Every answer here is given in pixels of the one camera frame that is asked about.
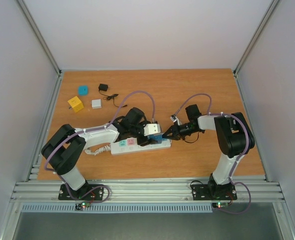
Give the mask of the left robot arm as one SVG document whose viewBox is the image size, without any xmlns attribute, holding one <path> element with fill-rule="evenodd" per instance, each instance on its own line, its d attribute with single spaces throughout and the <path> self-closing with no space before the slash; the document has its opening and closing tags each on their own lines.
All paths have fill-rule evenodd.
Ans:
<svg viewBox="0 0 295 240">
<path fill-rule="evenodd" d="M 156 141 L 150 137 L 160 133 L 158 122 L 155 119 L 148 121 L 144 112 L 136 107 L 101 126 L 73 128 L 64 124 L 41 149 L 46 160 L 44 169 L 55 172 L 64 181 L 71 199 L 83 200 L 93 192 L 77 168 L 85 149 L 127 138 L 135 138 L 139 146 L 145 147 L 155 144 Z"/>
</svg>

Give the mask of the white power strip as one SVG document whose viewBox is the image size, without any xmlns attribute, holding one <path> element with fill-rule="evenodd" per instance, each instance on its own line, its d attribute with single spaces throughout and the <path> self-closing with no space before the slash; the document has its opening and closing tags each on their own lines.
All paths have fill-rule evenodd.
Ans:
<svg viewBox="0 0 295 240">
<path fill-rule="evenodd" d="M 161 143 L 140 146 L 137 144 L 137 139 L 131 137 L 125 140 L 121 140 L 119 142 L 112 142 L 110 144 L 110 152 L 113 156 L 116 156 L 116 155 L 162 150 L 162 149 L 168 149 L 170 147 L 171 147 L 171 141 L 168 139 L 162 140 Z"/>
</svg>

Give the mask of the yellow cube adapter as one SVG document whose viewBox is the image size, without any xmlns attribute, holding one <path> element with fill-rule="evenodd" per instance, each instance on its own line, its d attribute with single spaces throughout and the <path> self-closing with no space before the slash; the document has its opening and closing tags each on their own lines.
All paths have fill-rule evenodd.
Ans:
<svg viewBox="0 0 295 240">
<path fill-rule="evenodd" d="M 70 108 L 75 112 L 78 113 L 79 111 L 81 111 L 82 109 L 84 109 L 84 105 L 82 103 L 82 101 L 79 99 L 78 96 L 74 96 L 71 99 L 69 99 L 68 104 L 70 106 Z"/>
</svg>

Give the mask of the dark blue cube adapter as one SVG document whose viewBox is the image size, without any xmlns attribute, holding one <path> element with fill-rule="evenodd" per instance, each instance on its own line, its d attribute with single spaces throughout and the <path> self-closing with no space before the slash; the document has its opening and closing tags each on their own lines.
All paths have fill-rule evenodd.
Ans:
<svg viewBox="0 0 295 240">
<path fill-rule="evenodd" d="M 148 136 L 148 142 L 150 145 L 161 144 L 163 141 L 162 134 L 152 134 Z"/>
</svg>

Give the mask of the black power adapter with cable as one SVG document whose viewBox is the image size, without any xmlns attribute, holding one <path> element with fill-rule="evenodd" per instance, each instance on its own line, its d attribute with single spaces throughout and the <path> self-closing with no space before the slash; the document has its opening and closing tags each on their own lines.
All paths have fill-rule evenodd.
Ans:
<svg viewBox="0 0 295 240">
<path fill-rule="evenodd" d="M 107 84 L 103 84 L 103 83 L 99 84 L 99 86 L 98 86 L 99 94 L 103 96 L 104 100 L 113 101 L 113 105 L 118 108 L 119 105 L 116 105 L 115 98 L 118 97 L 119 94 L 117 94 L 117 93 L 114 93 L 114 94 L 111 94 L 111 95 L 105 94 L 104 92 L 107 92 L 108 90 L 109 90 L 109 86 Z"/>
</svg>

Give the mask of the white charger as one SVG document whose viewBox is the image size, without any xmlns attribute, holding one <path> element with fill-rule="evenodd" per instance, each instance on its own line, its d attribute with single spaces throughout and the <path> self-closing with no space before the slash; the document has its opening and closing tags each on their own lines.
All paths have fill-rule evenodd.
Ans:
<svg viewBox="0 0 295 240">
<path fill-rule="evenodd" d="M 92 109 L 101 109 L 102 108 L 102 100 L 101 99 L 91 100 L 91 108 Z"/>
</svg>

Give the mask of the light blue travel adapter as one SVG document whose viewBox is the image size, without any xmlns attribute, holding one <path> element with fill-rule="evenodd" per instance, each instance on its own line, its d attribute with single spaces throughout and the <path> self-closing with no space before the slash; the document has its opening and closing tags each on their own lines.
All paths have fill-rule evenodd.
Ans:
<svg viewBox="0 0 295 240">
<path fill-rule="evenodd" d="M 87 85 L 80 85 L 77 92 L 79 96 L 86 96 L 89 93 L 89 88 Z"/>
</svg>

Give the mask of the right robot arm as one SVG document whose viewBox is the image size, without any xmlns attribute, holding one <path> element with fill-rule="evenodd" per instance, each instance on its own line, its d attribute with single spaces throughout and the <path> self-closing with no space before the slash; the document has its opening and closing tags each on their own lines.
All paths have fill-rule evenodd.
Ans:
<svg viewBox="0 0 295 240">
<path fill-rule="evenodd" d="M 255 146 L 255 138 L 241 112 L 201 114 L 196 104 L 185 108 L 189 122 L 181 124 L 174 114 L 173 125 L 162 134 L 164 139 L 185 140 L 194 133 L 216 132 L 221 156 L 211 173 L 206 190 L 213 199 L 233 190 L 233 175 L 241 159 Z"/>
</svg>

